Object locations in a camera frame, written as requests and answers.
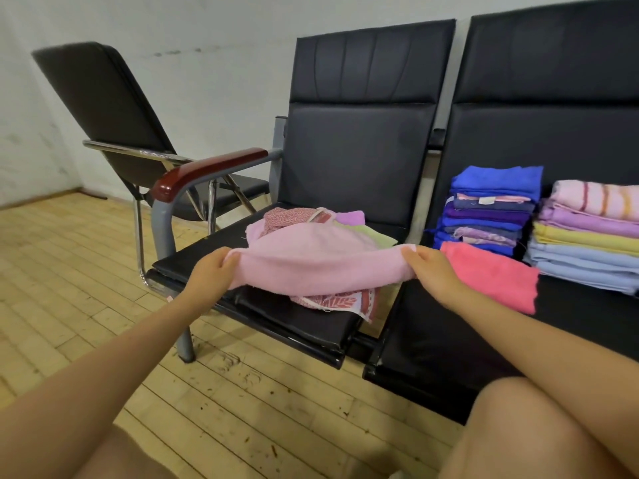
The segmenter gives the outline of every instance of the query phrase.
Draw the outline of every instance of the chair backrest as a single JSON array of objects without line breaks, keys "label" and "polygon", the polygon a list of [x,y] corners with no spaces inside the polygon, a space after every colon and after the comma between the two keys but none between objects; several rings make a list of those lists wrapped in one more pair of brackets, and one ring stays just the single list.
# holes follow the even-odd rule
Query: chair backrest
[{"label": "chair backrest", "polygon": [[639,0],[474,16],[427,228],[468,165],[639,184]]},{"label": "chair backrest", "polygon": [[[33,52],[33,58],[90,139],[175,154],[155,112],[112,47],[72,43]],[[166,173],[160,161],[104,152],[116,173],[150,188]]]},{"label": "chair backrest", "polygon": [[299,39],[279,200],[410,226],[454,27]]}]

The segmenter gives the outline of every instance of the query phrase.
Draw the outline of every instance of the hand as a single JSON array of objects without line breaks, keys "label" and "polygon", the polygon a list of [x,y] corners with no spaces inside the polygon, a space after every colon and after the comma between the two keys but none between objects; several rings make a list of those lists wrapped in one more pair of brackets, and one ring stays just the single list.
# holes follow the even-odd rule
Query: hand
[{"label": "hand", "polygon": [[202,257],[193,267],[187,287],[180,294],[180,296],[188,297],[191,303],[201,308],[201,312],[211,309],[233,281],[240,254],[233,254],[225,262],[224,259],[230,250],[228,247],[220,247]]},{"label": "hand", "polygon": [[424,289],[444,307],[450,307],[456,296],[467,288],[439,250],[418,245],[416,252],[404,247],[402,255]]}]

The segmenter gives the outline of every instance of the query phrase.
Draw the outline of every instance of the black leather chair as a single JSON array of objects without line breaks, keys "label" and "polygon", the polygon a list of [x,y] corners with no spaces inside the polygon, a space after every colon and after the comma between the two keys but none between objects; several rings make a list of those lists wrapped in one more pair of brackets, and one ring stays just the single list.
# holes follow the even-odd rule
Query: black leather chair
[{"label": "black leather chair", "polygon": [[[201,257],[246,247],[246,226],[274,207],[363,210],[368,225],[404,241],[454,27],[447,20],[299,39],[283,151],[240,151],[161,178],[151,191],[152,222],[164,258],[147,279],[179,292]],[[183,187],[268,160],[281,167],[274,205],[176,253],[166,215]],[[259,289],[229,292],[216,309],[337,368],[353,341],[368,339],[355,314],[307,309]]]},{"label": "black leather chair", "polygon": [[[639,184],[638,52],[639,0],[474,16],[427,228],[470,164],[544,165],[545,195],[559,179]],[[639,299],[547,276],[538,290],[536,319],[639,360]],[[410,281],[364,378],[463,423],[484,386],[518,374]]]},{"label": "black leather chair", "polygon": [[[136,202],[153,205],[149,192],[168,170],[191,161],[177,155],[142,89],[113,47],[72,43],[33,52],[33,58],[90,140],[102,151]],[[212,190],[218,215],[268,193],[268,182],[228,175]],[[184,220],[206,220],[209,185],[196,185],[173,207]]]}]

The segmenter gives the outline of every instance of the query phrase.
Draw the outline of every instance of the red-brown armrest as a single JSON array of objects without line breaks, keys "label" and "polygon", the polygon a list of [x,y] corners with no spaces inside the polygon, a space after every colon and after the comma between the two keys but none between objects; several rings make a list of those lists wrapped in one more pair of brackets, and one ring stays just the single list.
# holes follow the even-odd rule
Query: red-brown armrest
[{"label": "red-brown armrest", "polygon": [[151,195],[157,201],[171,202],[178,196],[182,188],[198,178],[240,165],[246,165],[267,156],[268,151],[266,149],[248,148],[186,163],[173,168],[156,181],[151,189]]}]

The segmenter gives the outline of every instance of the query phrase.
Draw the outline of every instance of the stack of folded towels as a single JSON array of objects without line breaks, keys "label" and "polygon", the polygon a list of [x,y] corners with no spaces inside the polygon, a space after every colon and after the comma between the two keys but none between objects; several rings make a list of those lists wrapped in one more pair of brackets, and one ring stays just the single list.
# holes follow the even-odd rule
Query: stack of folded towels
[{"label": "stack of folded towels", "polygon": [[466,168],[452,179],[434,247],[461,241],[512,256],[539,201],[542,172],[543,167]]},{"label": "stack of folded towels", "polygon": [[524,260],[543,274],[636,294],[639,186],[557,181]]}]

